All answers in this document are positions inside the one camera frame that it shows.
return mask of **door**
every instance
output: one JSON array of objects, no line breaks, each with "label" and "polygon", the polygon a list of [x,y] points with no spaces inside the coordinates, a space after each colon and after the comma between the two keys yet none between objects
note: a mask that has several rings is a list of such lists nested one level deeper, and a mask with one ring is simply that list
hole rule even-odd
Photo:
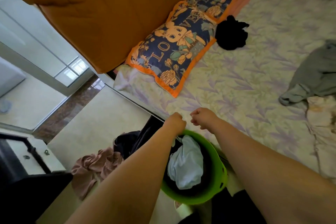
[{"label": "door", "polygon": [[94,74],[42,13],[22,0],[0,0],[0,57],[66,96]]}]

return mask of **floral bed sheet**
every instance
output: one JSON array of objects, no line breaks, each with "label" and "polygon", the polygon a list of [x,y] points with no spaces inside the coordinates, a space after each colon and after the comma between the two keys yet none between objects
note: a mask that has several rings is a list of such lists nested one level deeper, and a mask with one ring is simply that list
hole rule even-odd
[{"label": "floral bed sheet", "polygon": [[190,123],[191,111],[207,107],[254,140],[318,172],[306,107],[282,106],[278,97],[303,59],[325,39],[336,39],[336,1],[251,0],[236,19],[250,24],[246,46],[226,51],[215,43],[176,99],[152,76],[127,65],[119,68],[115,89],[163,117],[181,113],[188,129],[219,148],[212,134]]}]

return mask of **brown marble threshold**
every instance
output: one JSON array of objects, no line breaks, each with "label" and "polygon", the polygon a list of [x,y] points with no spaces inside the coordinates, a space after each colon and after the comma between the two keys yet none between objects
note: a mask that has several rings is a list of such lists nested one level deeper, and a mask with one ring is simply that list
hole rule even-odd
[{"label": "brown marble threshold", "polygon": [[33,132],[33,136],[48,144],[104,86],[97,75],[92,76]]}]

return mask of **brown headboard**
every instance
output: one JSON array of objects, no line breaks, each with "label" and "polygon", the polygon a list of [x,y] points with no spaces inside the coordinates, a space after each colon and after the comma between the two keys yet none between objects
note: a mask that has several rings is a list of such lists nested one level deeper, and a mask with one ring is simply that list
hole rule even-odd
[{"label": "brown headboard", "polygon": [[180,0],[23,0],[37,4],[54,28],[96,69],[121,64]]}]

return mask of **forearm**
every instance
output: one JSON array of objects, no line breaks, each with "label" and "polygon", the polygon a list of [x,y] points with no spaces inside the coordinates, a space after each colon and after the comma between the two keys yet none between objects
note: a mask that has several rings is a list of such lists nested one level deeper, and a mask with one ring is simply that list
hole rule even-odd
[{"label": "forearm", "polygon": [[160,128],[87,198],[67,223],[149,223],[174,132]]},{"label": "forearm", "polygon": [[323,220],[332,223],[336,186],[218,119],[212,126],[219,145],[251,199],[269,223]]}]

